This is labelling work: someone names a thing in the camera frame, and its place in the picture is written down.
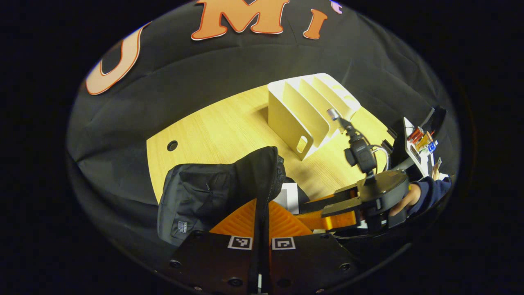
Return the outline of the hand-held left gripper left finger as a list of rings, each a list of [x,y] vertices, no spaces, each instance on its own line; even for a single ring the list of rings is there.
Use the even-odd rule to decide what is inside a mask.
[[[164,274],[193,292],[251,295],[258,291],[257,201],[208,231],[193,230],[170,256]]]

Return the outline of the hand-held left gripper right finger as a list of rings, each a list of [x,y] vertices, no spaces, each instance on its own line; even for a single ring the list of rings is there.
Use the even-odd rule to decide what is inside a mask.
[[[330,234],[315,234],[280,204],[268,205],[270,295],[318,295],[355,277],[359,262]]]

